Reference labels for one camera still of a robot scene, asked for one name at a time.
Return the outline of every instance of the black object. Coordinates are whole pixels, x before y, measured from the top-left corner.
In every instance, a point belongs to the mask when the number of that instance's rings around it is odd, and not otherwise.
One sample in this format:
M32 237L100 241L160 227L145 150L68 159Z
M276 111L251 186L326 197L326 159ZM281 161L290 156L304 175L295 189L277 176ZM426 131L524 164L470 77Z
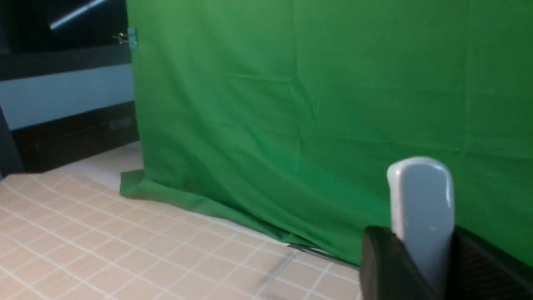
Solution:
M12 132L27 172L45 172L139 140L134 102Z
M125 0L0 0L0 81L131 62Z
M440 300L388 228L365 229L359 276L365 300ZM445 299L532 300L533 269L456 228Z
M24 167L0 107L0 179L21 172Z
M0 81L129 64L128 45L0 55Z

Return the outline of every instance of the beige floor tile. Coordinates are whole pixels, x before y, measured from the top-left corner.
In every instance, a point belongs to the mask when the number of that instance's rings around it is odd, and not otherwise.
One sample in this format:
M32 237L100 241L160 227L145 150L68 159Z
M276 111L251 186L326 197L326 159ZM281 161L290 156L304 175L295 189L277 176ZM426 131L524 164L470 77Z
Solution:
M17 294L10 300L45 300L45 298L41 297L39 294L35 293L30 289L26 289L25 291Z
M307 295L307 291L289 285L283 281L274 279L261 292L260 297L264 300L290 299L302 300Z
M13 189L18 189L20 188L21 186L23 186L24 184L30 182L31 178L28 177L28 176L24 176L24 175L11 175L11 176L8 176L7 178L4 179L4 181L2 182L2 184L10 187L10 188L13 188Z
M252 298L252 296L220 286L211 293L207 300L252 300Z
M321 270L306 266L299 262L289 262L279 274L279 278L299 287L310 289L322 274Z
M169 229L165 230L164 234L178 241L186 242L195 236L199 231L199 229L196 229L187 223L177 222Z
M35 195L38 195L44 191L46 191L47 188L44 187L41 183L37 182L36 180L31 179L29 182L24 184L22 188L18 188L17 191L26 197L33 197Z
M155 215L143 222L143 226L153 231L163 231L176 223L175 219L171 219L162 215Z
M138 246L153 238L154 235L155 234L153 232L150 232L142 227L135 226L121 234L120 238L132 245Z
M113 203L115 200L109 196L106 195L98 195L95 197L92 197L90 199L85 200L85 204L93 207L93 208L99 208L102 209L111 203Z
M178 296L171 294L171 293L164 293L156 298L156 300L183 300L182 298L179 298Z
M236 267L234 263L211 256L195 267L194 271L215 281L221 281Z
M41 238L46 234L47 232L40 229L39 227L30 225L11 234L11 238L19 243L28 244L29 242L37 240L38 238Z
M132 208L134 208L133 205L127 202L111 200L111 203L104 207L103 210L109 214L112 214L113 216L120 216Z
M125 214L121 215L120 217L126 221L134 222L136 224L140 224L149 218L153 217L155 215L154 212L147 211L140 208L133 208L128 210Z
M135 274L139 274L148 269L158 260L159 258L155 256L134 250L130 254L119 259L117 264Z
M41 281L34 284L34 287L46 297L57 299L65 291L78 285L80 282L72 275L63 270L57 270Z
M359 282L359 272L348 266L333 264L328 272Z
M201 300L215 289L215 286L215 282L189 273L172 287L171 291L187 300Z
M68 217L74 218L74 219L80 219L84 216L87 216L88 214L92 213L94 211L93 208L88 207L84 204L77 204L71 208L66 209L63 211L63 214L65 214Z
M69 198L66 198L66 197L59 197L58 199L54 200L54 201L51 201L49 203L46 204L46 207L52 209L52 210L55 210L55 211L64 211L68 208L71 208L75 205L78 205L78 202L72 200L72 199L69 199Z
M207 255L208 254L203 251L187 245L182 245L175 252L169 255L168 260L186 269L190 269L198 264Z
M186 216L185 218L183 218L182 220L183 222L185 223L188 223L194 227L198 227L198 228L206 228L208 227L209 225L211 225L213 222L209 221L209 220L206 220L206 219L203 219L203 218L199 218L195 215L188 215Z
M65 242L63 242L59 238L56 238L53 235L45 235L44 237L29 244L28 248L30 248L31 250L39 254L44 254L44 253L48 253L51 250L59 248L60 246L64 244Z
M100 233L98 231L90 231L87 234L75 238L73 242L84 249L92 250L106 243L110 239L110 237L103 233Z
M162 288L175 284L187 271L168 262L159 262L146 270L142 277Z
M180 245L181 243L176 240L158 235L146 242L142 248L155 256L163 257L176 250Z
M35 254L24 248L16 248L12 252L0 257L0 266L13 271L36 257Z
M310 294L309 297L307 297L307 300L328 300L328 298L319 296L317 294Z
M19 268L15 275L24 282L31 284L46 277L58 268L42 258L38 258L29 264Z
M310 255L310 254L303 253L303 252L296 253L296 256L294 257L294 259L299 262L315 266L319 269L324 269L331 263L316 255Z
M74 195L79 191L79 188L80 185L70 178L64 178L62 181L56 184L56 186L54 186L54 190L64 196Z
M65 174L59 174L59 173L45 173L45 174L39 174L34 176L35 180L39 181L45 186L54 186L58 184L60 181L66 178Z
M21 199L8 207L9 211L13 214L23 214L33 208L35 208L35 203L25 199Z
M107 243L96 248L94 253L110 262L114 262L131 250L133 250L133 247L128 244L117 240L109 240Z
M87 254L84 257L73 261L72 263L66 266L66 269L69 270L72 274L86 279L94 275L96 272L101 271L107 266L107 263L101 260L100 258Z
M102 300L105 296L89 287L88 285L80 285L74 290L66 293L61 300Z
M93 197L96 197L98 195L99 195L98 192L93 191L90 188L81 188L81 189L77 190L74 194L72 194L72 197L76 198L78 200L85 201L85 200L91 199Z
M332 274L325 274L315 291L333 300L355 299L360 293L357 283L349 282Z
M7 254L9 251L17 247L17 243L0 235L0 256Z
M11 219L12 216L13 215L10 212L3 210L2 205L0 204L0 224Z
M261 245L261 249L267 252L276 253L281 256L289 256L292 253L297 251L291 247L282 246L282 245L278 245L278 244L274 244L270 242L266 242L263 245Z
M187 242L188 245L191 245L195 248L211 252L217 247L221 246L226 242L226 239L221 238L218 235L215 235L211 232L202 231L198 233L194 238Z
M98 228L105 223L111 221L113 217L106 215L102 212L95 211L92 214L89 214L83 218L80 219L80 222L83 224L92 227L92 228Z
M67 240L72 240L78 236L87 234L89 231L91 231L89 227L78 222L72 222L68 224L68 226L59 228L55 233Z
M113 294L132 278L133 276L128 272L115 266L108 266L94 276L90 280L90 283L109 294Z
M217 235L221 235L221 236L225 236L226 238L230 237L230 236L234 236L237 234L237 231L234 230L234 229L231 229L227 226L223 226L223 225L220 225L220 224L217 224L217 223L213 223L211 224L207 230L217 234Z
M113 219L111 222L107 222L102 227L98 228L100 231L109 233L110 235L119 236L123 232L133 228L133 224L128 223L121 219Z
M60 194L58 194L58 193L56 193L54 191L45 190L44 192L41 192L38 195L33 196L32 200L37 202L37 203L39 203L39 204L46 205L46 204L56 200L59 197L61 197Z
M70 244L65 244L62 247L46 254L46 257L59 265L66 265L84 256L85 253L85 251L77 247L74 247Z
M116 292L114 296L118 300L148 300L154 299L161 291L162 289L157 286L135 279L122 290Z
M224 280L224 282L232 288L255 295L268 279L265 274L240 267L229 278Z
M254 248L259 247L264 243L263 240L242 232L234 236L233 239L239 243L243 243Z
M140 206L143 209L147 209L147 210L150 210L150 211L153 211L153 212L157 212L157 213L160 213L160 212L166 210L166 208L167 208L167 204L165 204L165 203L160 203L160 202L156 202L156 201L149 201L149 200L140 201Z
M234 241L228 241L220 249L218 249L215 254L222 256L226 259L231 260L235 263L244 262L250 254L255 251L254 248L240 244Z
M26 199L24 199L23 196L18 195L16 193L8 192L6 195L3 195L0 198L0 206L3 208L9 208L12 205L15 205L19 202L24 202Z
M258 250L244 262L244 265L268 274L274 274L286 260L285 257Z
M161 212L163 216L167 216L173 220L179 220L187 215L187 212L181 208L167 205L166 209Z
M7 299L23 289L25 287L20 282L9 276L0 279L0 299Z
M27 220L31 220L32 222L39 222L45 218L50 218L54 214L55 212L51 209L45 207L36 207L32 210L24 212L22 216Z
M59 227L66 226L72 223L72 221L64 216L53 215L50 218L42 219L37 222L40 227L46 230L54 231Z
M28 226L29 223L25 220L14 217L0 224L0 233L12 234L15 231L21 230L23 227Z

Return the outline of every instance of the baseboard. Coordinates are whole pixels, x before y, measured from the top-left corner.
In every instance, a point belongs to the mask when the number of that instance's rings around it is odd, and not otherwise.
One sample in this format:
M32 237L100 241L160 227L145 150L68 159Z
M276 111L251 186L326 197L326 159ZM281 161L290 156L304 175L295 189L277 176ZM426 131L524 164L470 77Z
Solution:
M46 172L139 140L133 102L12 131L27 172Z

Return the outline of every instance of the dark furniture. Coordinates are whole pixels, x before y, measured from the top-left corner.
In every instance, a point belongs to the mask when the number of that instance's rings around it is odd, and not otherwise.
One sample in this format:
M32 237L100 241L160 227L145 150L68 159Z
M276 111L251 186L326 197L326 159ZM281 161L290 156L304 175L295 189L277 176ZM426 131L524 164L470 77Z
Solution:
M0 107L0 179L20 172L24 167Z

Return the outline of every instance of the green fabric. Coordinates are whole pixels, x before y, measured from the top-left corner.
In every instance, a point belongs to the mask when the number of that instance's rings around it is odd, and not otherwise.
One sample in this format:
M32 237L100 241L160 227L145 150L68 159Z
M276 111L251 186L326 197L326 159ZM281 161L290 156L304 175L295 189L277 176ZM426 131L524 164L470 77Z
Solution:
M122 195L357 264L387 167L430 156L458 224L533 265L533 1L127 4L145 169Z

